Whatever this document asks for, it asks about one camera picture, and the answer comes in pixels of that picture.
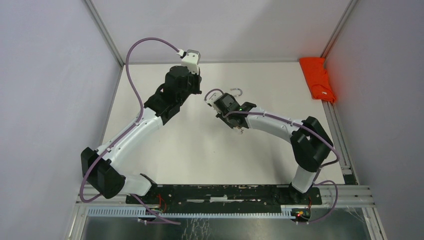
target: orange fabric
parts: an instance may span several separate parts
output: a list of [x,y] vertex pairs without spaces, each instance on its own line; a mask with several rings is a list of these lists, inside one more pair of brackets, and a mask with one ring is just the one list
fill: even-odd
[[299,62],[312,97],[335,103],[337,97],[331,89],[327,70],[324,69],[325,60],[321,57],[303,57]]

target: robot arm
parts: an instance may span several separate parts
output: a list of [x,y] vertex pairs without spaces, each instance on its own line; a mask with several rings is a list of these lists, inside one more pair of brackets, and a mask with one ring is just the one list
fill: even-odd
[[118,193],[144,196],[152,186],[144,175],[123,175],[122,165],[128,154],[137,148],[150,134],[164,126],[179,111],[191,94],[201,94],[199,60],[194,50],[178,53],[180,66],[173,66],[165,75],[165,82],[144,104],[141,120],[139,114],[116,136],[96,150],[87,147],[81,153],[82,174],[102,153],[101,160],[89,173],[87,181],[106,199]]
[[[238,131],[242,131],[243,128],[257,129],[290,143],[298,164],[290,188],[300,194],[304,194],[310,189],[320,165],[328,157],[331,150],[315,136],[298,126],[294,126],[293,123],[311,129],[332,146],[333,143],[316,118],[311,116],[306,120],[285,118],[291,123],[283,122],[276,119],[278,117],[269,117],[274,115],[256,106],[256,104],[245,102],[240,105],[234,96],[228,93],[213,93],[211,97],[206,99],[206,103],[218,112],[216,117],[232,129]],[[243,112],[243,114],[233,113],[226,116],[234,111]]]

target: metal hook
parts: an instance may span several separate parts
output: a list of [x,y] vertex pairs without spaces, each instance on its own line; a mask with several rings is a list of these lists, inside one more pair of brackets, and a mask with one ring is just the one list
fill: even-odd
[[240,89],[240,88],[230,88],[230,90],[231,91],[234,91],[234,90],[239,90],[240,91],[240,94],[239,95],[233,95],[234,97],[240,97],[241,95],[243,95],[243,91]]

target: purple cable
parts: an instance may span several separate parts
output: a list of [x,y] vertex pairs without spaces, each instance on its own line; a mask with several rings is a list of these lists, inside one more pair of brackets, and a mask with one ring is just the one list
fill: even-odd
[[181,222],[177,222],[177,221],[171,221],[168,220],[164,217],[159,216],[159,214],[157,214],[155,211],[151,210],[140,198],[139,196],[135,195],[135,194],[131,194],[132,197],[134,197],[135,199],[137,199],[137,201],[143,205],[143,207],[146,208],[146,210],[155,215],[158,219],[162,220],[162,221],[147,221],[145,222],[146,224],[175,224],[175,225],[181,225]]
[[318,178],[318,175],[320,174],[321,169],[323,167],[328,166],[328,165],[331,165],[331,164],[335,164],[335,163],[337,163],[339,161],[340,154],[336,151],[336,149],[333,146],[331,146],[331,144],[329,144],[324,138],[322,138],[320,135],[318,135],[316,132],[314,132],[313,130],[309,129],[308,127],[303,126],[302,124],[299,124],[297,122],[293,122],[291,120],[288,120],[288,119],[279,117],[279,116],[275,116],[275,115],[272,115],[272,114],[269,114],[269,113],[263,113],[263,112],[230,111],[229,113],[227,113],[223,117],[226,118],[230,114],[258,115],[258,116],[263,116],[263,117],[269,117],[269,118],[276,119],[276,120],[282,121],[284,123],[291,124],[293,126],[299,127],[301,129],[304,129],[304,130],[308,131],[310,134],[314,135],[317,139],[319,139],[322,143],[324,143],[335,154],[335,160],[334,161],[330,161],[330,162],[327,162],[327,163],[322,164],[321,166],[319,166],[318,171],[316,171],[315,178],[312,181],[312,185],[314,185],[314,186],[321,186],[321,185],[326,184],[326,183],[331,183],[331,184],[334,185],[334,187],[335,187],[334,204],[332,205],[331,209],[324,216],[322,216],[320,218],[317,218],[315,220],[309,221],[308,223],[319,222],[319,221],[322,221],[325,218],[327,218],[331,214],[331,212],[333,212],[334,208],[336,207],[337,200],[339,199],[339,189],[337,188],[337,184],[334,181],[332,181],[332,180],[325,180],[325,181],[322,181],[322,182],[316,183],[316,184],[315,184],[315,180]]
[[220,92],[221,94],[224,94],[224,91],[222,91],[221,89],[219,89],[219,88],[214,88],[214,89],[212,89],[212,90],[210,90],[210,91],[208,91],[207,93],[206,93],[206,95],[204,96],[204,100],[206,101],[206,98],[208,97],[208,95],[209,94],[211,94],[213,91],[218,91],[218,92]]
[[[167,41],[165,41],[165,40],[163,40],[163,39],[160,39],[160,38],[157,38],[157,37],[146,37],[146,38],[143,38],[143,39],[141,39],[141,40],[138,40],[137,42],[135,42],[130,48],[129,48],[129,50],[128,50],[128,53],[127,53],[127,55],[126,55],[126,60],[125,60],[125,70],[126,70],[126,75],[127,75],[127,77],[128,77],[128,81],[129,81],[129,84],[131,85],[131,87],[132,87],[132,90],[134,91],[134,93],[135,93],[135,95],[137,96],[137,99],[138,99],[138,102],[140,103],[140,113],[138,114],[138,118],[137,118],[137,120],[135,121],[135,123],[134,124],[132,124],[127,130],[125,130],[121,135],[119,135],[110,145],[109,145],[109,147],[107,147],[107,148],[109,148],[109,149],[111,149],[111,148],[113,148],[114,146],[115,146],[115,144],[117,143],[117,142],[119,142],[119,140],[121,140],[125,135],[127,135],[135,126],[136,126],[136,124],[139,122],[139,121],[141,121],[141,119],[142,119],[142,116],[143,116],[143,109],[144,109],[144,107],[143,107],[143,101],[142,101],[142,99],[141,99],[141,97],[140,97],[140,95],[139,95],[139,92],[137,91],[137,89],[136,89],[136,87],[134,86],[134,83],[133,83],[133,80],[131,79],[131,76],[130,76],[130,69],[129,69],[129,67],[128,67],[128,65],[129,65],[129,63],[130,63],[130,55],[131,55],[131,52],[133,51],[133,49],[137,46],[137,45],[139,45],[140,43],[142,43],[142,42],[145,42],[145,41],[149,41],[149,40],[153,40],[153,41],[159,41],[159,42],[162,42],[162,43],[164,43],[164,44],[166,44],[166,45],[168,45],[168,46],[170,46],[172,49],[174,49],[175,51],[177,51],[177,52],[179,52],[179,50],[178,50],[178,48],[176,48],[174,45],[172,45],[171,43],[169,43],[169,42],[167,42]],[[95,160],[94,160],[94,162],[90,165],[90,167],[88,168],[88,170],[87,170],[87,172],[85,173],[85,175],[84,175],[84,178],[82,179],[82,182],[81,182],[81,186],[79,187],[79,198],[81,199],[81,201],[83,202],[83,203],[90,203],[90,202],[92,202],[92,201],[94,201],[95,199],[97,199],[98,197],[100,197],[101,196],[101,194],[99,193],[99,194],[97,194],[96,196],[94,196],[94,197],[92,197],[92,198],[90,198],[90,199],[85,199],[84,198],[84,185],[86,184],[86,182],[87,182],[87,179],[89,178],[89,175],[90,175],[90,173],[93,171],[93,169],[94,169],[94,167],[96,166],[96,164],[100,161],[100,159],[102,159],[103,158],[103,156],[105,156],[105,154],[107,153],[107,150],[104,150],[99,156],[98,156],[98,158],[96,158]]]

